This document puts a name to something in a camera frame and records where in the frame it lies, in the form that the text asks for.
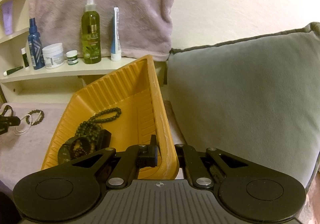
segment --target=white wall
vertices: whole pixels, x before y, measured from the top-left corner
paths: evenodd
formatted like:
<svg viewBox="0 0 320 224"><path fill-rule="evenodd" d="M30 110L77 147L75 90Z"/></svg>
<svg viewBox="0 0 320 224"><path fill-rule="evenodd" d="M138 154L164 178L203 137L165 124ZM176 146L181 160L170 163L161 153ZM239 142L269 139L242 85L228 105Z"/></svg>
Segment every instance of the white wall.
<svg viewBox="0 0 320 224"><path fill-rule="evenodd" d="M215 44L320 21L320 0L175 0L172 47Z"/></svg>

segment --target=blue spray bottle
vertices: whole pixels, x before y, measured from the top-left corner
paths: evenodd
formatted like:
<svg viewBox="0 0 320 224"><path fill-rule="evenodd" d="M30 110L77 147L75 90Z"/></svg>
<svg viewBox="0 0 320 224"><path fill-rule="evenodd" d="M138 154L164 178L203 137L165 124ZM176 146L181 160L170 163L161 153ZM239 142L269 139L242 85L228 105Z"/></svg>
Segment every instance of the blue spray bottle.
<svg viewBox="0 0 320 224"><path fill-rule="evenodd" d="M38 32L36 26L36 19L32 18L29 20L30 28L29 28L29 50L31 55L31 61L33 65L33 69L37 70L44 67L44 59L42 54L42 44L40 41L40 33Z"/></svg>

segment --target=orange box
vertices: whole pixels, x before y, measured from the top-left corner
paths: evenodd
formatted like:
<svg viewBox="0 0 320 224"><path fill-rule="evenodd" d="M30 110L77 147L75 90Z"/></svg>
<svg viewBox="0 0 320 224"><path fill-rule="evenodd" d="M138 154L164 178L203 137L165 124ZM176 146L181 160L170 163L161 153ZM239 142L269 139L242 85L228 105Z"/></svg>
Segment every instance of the orange box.
<svg viewBox="0 0 320 224"><path fill-rule="evenodd" d="M111 132L110 147L125 151L148 144L152 134L158 142L158 166L140 170L139 179L174 179L179 162L151 55L127 64L74 93L56 128L42 170L58 164L62 144L73 137L80 123L94 114L119 107L121 116L102 124Z"/></svg>

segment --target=silver screw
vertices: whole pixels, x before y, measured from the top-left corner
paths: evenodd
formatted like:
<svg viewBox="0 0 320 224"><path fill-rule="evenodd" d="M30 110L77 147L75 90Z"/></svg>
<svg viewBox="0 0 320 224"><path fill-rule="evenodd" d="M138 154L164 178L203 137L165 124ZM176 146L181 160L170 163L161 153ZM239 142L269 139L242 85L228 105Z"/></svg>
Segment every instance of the silver screw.
<svg viewBox="0 0 320 224"><path fill-rule="evenodd" d="M201 177L201 178L198 178L196 180L196 183L199 184L199 185L206 186L206 185L211 184L211 180L209 178L206 178L206 177Z"/></svg>
<svg viewBox="0 0 320 224"><path fill-rule="evenodd" d="M121 185L124 183L124 180L122 178L119 178L119 177L115 177L115 178L111 178L109 181L109 184L111 185Z"/></svg>

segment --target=purple tube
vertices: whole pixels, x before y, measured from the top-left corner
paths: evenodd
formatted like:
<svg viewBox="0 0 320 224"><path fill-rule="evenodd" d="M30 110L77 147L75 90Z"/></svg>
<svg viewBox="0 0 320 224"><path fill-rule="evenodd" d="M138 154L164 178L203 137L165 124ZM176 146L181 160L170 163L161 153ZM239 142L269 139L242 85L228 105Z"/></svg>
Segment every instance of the purple tube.
<svg viewBox="0 0 320 224"><path fill-rule="evenodd" d="M8 1L1 5L2 14L3 14L4 33L6 35L11 35L13 33L12 8L13 8L13 0Z"/></svg>

